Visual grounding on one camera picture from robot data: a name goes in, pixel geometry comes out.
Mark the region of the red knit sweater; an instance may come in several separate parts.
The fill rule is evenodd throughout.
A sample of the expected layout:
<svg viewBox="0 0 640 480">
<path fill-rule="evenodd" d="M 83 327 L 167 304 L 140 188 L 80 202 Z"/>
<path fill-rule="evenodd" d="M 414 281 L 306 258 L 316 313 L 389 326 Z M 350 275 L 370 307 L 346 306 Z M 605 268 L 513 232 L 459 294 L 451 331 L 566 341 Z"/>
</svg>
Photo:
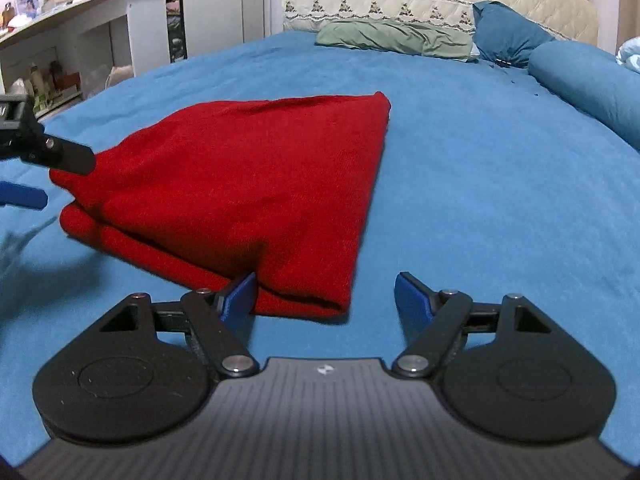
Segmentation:
<svg viewBox="0 0 640 480">
<path fill-rule="evenodd" d="M 51 181 L 75 240 L 190 289 L 254 275 L 255 312 L 347 312 L 390 101 L 311 96 L 178 110 Z"/>
</svg>

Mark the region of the white shelf desk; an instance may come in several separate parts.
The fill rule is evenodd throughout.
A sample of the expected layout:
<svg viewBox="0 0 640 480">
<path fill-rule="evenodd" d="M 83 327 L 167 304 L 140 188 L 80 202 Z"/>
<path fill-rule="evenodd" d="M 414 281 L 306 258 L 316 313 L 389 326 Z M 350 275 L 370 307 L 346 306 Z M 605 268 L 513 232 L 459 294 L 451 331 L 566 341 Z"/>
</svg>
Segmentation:
<svg viewBox="0 0 640 480">
<path fill-rule="evenodd" d="M 81 0 L 1 38 L 1 91 L 55 58 L 82 80 L 105 66 L 136 76 L 170 62 L 165 0 Z"/>
</svg>

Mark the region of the blue bed sheet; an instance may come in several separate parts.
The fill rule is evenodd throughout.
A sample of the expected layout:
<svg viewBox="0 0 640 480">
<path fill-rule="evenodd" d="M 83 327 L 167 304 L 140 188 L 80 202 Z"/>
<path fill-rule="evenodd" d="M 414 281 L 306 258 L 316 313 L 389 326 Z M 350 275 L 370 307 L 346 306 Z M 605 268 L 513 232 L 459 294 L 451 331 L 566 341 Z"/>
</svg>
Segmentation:
<svg viewBox="0 0 640 480">
<path fill-rule="evenodd" d="M 612 372 L 604 440 L 639 458 L 639 155 L 524 70 L 319 47 L 284 32 L 129 79 L 48 121 L 97 151 L 213 100 L 384 93 L 390 125 L 344 318 L 251 318 L 257 359 L 393 359 L 408 271 L 478 301 L 519 292 Z"/>
</svg>

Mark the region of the white wardrobe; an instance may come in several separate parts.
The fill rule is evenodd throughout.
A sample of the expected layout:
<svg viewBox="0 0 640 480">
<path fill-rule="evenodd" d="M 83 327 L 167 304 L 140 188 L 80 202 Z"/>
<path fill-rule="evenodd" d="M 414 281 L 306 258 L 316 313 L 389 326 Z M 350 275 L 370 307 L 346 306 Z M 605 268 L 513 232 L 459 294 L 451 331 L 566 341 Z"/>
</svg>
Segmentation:
<svg viewBox="0 0 640 480">
<path fill-rule="evenodd" d="M 228 49 L 265 36 L 265 0 L 182 0 L 186 55 Z"/>
</svg>

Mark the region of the rolled blue blanket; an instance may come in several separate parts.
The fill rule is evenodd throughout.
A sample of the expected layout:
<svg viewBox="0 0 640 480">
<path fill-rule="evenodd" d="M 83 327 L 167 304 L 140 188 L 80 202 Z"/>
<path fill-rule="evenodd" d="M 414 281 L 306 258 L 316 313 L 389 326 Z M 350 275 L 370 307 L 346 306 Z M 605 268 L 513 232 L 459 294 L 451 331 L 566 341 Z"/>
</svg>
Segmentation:
<svg viewBox="0 0 640 480">
<path fill-rule="evenodd" d="M 578 110 L 639 147 L 639 73 L 616 54 L 577 41 L 547 42 L 533 50 L 528 72 Z"/>
</svg>

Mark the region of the green pillow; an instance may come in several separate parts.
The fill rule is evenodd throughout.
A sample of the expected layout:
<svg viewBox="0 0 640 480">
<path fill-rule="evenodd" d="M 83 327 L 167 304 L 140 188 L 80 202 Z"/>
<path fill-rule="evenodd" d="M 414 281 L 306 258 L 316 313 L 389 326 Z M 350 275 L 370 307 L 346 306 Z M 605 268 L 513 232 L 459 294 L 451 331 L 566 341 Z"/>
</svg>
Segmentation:
<svg viewBox="0 0 640 480">
<path fill-rule="evenodd" d="M 394 20 L 348 18 L 323 25 L 317 46 L 395 52 L 424 58 L 470 62 L 480 57 L 472 36 L 449 27 Z"/>
</svg>

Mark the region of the dark blue pillow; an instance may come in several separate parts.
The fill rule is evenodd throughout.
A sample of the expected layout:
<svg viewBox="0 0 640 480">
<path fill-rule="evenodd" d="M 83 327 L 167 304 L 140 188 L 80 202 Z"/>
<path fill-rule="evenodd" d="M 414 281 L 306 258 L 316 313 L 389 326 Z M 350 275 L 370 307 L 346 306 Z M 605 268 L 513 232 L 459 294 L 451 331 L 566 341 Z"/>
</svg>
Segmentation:
<svg viewBox="0 0 640 480">
<path fill-rule="evenodd" d="M 473 41 L 486 61 L 526 68 L 533 50 L 555 40 L 541 26 L 499 1 L 477 2 L 472 8 Z"/>
</svg>

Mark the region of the light blue duvet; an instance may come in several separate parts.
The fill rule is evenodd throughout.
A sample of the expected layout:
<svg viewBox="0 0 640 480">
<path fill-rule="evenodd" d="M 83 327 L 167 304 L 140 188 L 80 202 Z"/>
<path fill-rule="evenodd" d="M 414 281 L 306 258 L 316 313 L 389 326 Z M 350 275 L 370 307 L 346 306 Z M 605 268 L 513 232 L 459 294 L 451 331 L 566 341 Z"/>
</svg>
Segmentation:
<svg viewBox="0 0 640 480">
<path fill-rule="evenodd" d="M 618 48 L 616 62 L 636 73 L 640 72 L 640 37 L 628 39 Z"/>
</svg>

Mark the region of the beige curtain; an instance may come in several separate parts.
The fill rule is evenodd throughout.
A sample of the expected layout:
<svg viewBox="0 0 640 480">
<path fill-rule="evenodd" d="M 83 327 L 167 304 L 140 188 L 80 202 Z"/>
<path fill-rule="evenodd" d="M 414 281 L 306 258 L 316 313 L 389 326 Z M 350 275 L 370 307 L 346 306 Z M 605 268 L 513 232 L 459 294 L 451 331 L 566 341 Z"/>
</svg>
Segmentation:
<svg viewBox="0 0 640 480">
<path fill-rule="evenodd" d="M 625 41 L 638 37 L 640 32 L 640 0 L 618 0 L 617 42 L 620 47 Z"/>
</svg>

